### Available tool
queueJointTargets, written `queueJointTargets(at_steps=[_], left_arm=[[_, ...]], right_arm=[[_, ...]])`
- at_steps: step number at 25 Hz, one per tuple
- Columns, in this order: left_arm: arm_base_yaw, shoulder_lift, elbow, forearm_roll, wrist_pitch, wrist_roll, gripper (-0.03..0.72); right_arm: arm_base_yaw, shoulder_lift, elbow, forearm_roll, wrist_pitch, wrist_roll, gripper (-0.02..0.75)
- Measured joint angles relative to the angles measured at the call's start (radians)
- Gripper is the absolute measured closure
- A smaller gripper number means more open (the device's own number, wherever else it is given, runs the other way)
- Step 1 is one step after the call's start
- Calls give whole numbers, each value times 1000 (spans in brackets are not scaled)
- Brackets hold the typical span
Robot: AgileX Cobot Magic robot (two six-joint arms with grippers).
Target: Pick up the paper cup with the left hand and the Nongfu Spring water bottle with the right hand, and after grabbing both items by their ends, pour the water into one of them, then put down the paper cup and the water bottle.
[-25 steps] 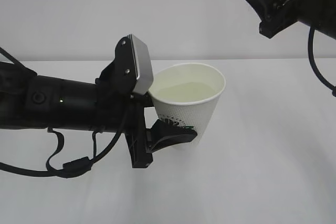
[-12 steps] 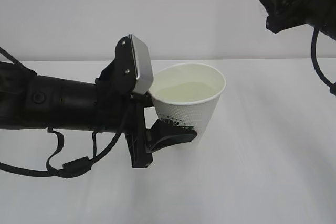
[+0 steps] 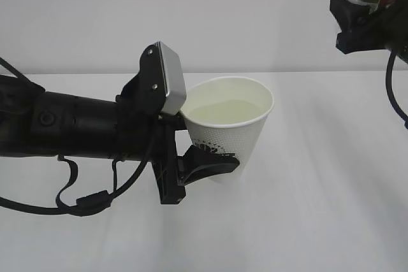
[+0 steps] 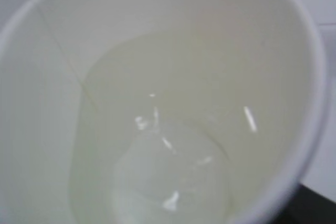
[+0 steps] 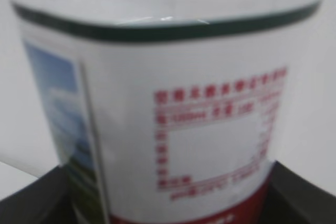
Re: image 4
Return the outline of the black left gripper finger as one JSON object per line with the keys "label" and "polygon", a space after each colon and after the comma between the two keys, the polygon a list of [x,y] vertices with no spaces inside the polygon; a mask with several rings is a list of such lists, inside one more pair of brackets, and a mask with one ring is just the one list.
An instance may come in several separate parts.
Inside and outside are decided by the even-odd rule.
{"label": "black left gripper finger", "polygon": [[335,203],[300,185],[278,223],[335,223]]}

